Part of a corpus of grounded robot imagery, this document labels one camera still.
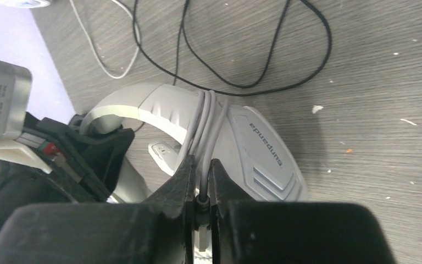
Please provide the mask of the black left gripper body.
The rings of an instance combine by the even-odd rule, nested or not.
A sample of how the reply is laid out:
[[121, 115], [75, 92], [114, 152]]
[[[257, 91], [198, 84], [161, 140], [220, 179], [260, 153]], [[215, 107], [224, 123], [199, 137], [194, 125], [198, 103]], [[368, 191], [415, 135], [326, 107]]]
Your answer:
[[0, 229], [19, 207], [110, 197], [135, 133], [118, 125], [105, 135], [82, 135], [80, 125], [27, 114], [17, 139], [0, 140]]

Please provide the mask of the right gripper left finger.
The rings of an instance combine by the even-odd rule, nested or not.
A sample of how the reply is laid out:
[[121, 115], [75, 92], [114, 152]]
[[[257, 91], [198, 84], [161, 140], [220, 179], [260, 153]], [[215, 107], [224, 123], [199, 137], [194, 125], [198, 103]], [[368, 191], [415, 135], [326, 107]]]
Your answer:
[[79, 202], [40, 173], [0, 167], [0, 263], [192, 263], [195, 162], [140, 203]]

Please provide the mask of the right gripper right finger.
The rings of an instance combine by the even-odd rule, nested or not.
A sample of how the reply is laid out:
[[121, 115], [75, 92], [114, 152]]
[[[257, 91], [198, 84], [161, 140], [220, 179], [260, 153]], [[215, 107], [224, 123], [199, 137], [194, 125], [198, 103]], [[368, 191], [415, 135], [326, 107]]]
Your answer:
[[362, 205], [257, 201], [218, 159], [209, 187], [214, 263], [395, 263], [377, 219]]

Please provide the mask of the large white grey headphones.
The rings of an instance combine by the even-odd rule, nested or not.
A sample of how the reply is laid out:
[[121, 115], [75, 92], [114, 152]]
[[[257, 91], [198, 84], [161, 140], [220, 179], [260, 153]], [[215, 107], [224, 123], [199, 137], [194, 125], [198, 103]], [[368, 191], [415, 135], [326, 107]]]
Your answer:
[[214, 92], [192, 92], [161, 83], [120, 89], [83, 118], [80, 133], [107, 134], [126, 118], [150, 124], [180, 147], [152, 142], [148, 151], [173, 175], [186, 155], [197, 162], [197, 190], [208, 187], [210, 163], [218, 159], [230, 178], [259, 201], [309, 198], [304, 177], [280, 135], [255, 108], [219, 102]]

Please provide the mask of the small white headphones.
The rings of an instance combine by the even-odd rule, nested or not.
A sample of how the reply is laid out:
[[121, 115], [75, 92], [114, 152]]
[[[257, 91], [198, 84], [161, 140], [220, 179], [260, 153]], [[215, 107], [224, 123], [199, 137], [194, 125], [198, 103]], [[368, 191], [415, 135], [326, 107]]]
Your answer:
[[43, 8], [49, 6], [52, 0], [0, 0], [0, 4], [13, 8]]

